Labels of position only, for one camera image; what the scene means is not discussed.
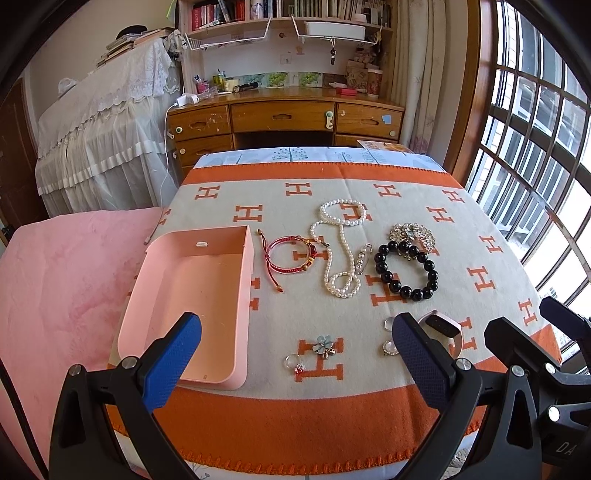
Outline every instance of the pink plastic tray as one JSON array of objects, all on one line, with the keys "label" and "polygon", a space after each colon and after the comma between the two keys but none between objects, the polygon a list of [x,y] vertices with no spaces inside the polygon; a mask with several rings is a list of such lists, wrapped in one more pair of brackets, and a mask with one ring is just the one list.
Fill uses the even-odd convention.
[{"label": "pink plastic tray", "polygon": [[[207,242],[206,247],[198,247]],[[146,258],[118,338],[121,358],[141,356],[184,312],[197,314],[202,339],[180,384],[235,390],[246,380],[254,249],[248,226],[170,232]]]}]

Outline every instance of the pink cushion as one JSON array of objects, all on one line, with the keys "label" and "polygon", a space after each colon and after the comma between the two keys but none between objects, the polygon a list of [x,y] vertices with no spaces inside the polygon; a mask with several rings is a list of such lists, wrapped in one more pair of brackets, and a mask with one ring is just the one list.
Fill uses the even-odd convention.
[{"label": "pink cushion", "polygon": [[[75,213],[27,225],[0,258],[0,358],[46,463],[67,369],[106,367],[160,212]],[[1,384],[0,423],[37,472]]]}]

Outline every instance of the beige curtain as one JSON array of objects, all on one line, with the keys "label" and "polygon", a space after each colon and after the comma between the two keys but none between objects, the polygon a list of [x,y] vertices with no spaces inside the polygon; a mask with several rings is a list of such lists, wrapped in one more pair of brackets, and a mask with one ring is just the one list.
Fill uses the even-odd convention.
[{"label": "beige curtain", "polygon": [[399,142],[415,153],[426,153],[431,141],[445,40],[445,0],[398,0],[390,99],[406,108]]}]

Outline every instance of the blue gripper pad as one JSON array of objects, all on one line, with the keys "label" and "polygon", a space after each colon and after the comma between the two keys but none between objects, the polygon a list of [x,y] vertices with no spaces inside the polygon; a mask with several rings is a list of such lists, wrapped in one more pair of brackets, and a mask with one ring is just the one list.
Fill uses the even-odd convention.
[{"label": "blue gripper pad", "polygon": [[431,340],[409,313],[401,313],[394,319],[392,340],[425,403],[439,412],[445,410],[456,373],[453,359],[443,345]]},{"label": "blue gripper pad", "polygon": [[573,340],[591,339],[589,324],[558,300],[546,297],[540,302],[540,313],[561,332]]},{"label": "blue gripper pad", "polygon": [[142,355],[147,371],[142,372],[142,399],[149,412],[164,407],[178,379],[201,342],[201,320],[185,312],[161,339],[155,340]]}]

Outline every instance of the orange and white blanket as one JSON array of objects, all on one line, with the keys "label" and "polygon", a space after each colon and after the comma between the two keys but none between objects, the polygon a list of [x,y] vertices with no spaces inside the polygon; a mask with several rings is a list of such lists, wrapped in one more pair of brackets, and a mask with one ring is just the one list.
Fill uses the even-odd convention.
[{"label": "orange and white blanket", "polygon": [[[279,293],[265,269],[257,229],[269,239],[308,236],[318,208],[352,198],[368,218],[346,228],[356,253],[367,242],[386,243],[395,223],[417,222],[433,232],[430,258],[440,274],[432,299],[405,301],[381,283],[370,259],[362,288],[352,299],[331,296],[323,285],[325,260],[305,273],[277,275]],[[353,207],[329,213],[357,218]],[[487,350],[487,323],[505,316],[556,358],[550,325],[540,316],[535,288],[503,236],[447,173],[350,163],[265,163],[196,168],[186,178],[156,236],[194,228],[249,225],[255,242],[248,341],[248,376],[236,391],[176,388],[156,418],[181,455],[200,465],[235,472],[308,475],[387,465],[408,459],[437,412],[428,408],[399,356],[384,356],[384,320],[400,312],[415,318],[440,310],[463,327],[462,356],[479,368],[502,370]],[[347,268],[333,226],[317,232],[330,243],[334,271]],[[281,265],[299,265],[301,245],[279,248]],[[423,286],[425,272],[396,257],[390,269],[403,284]],[[311,347],[331,335],[337,353],[327,360]],[[299,353],[306,371],[296,375],[284,358]],[[116,350],[111,363],[117,364]],[[113,425],[124,427],[111,411]],[[482,412],[469,432],[479,427]]]}]

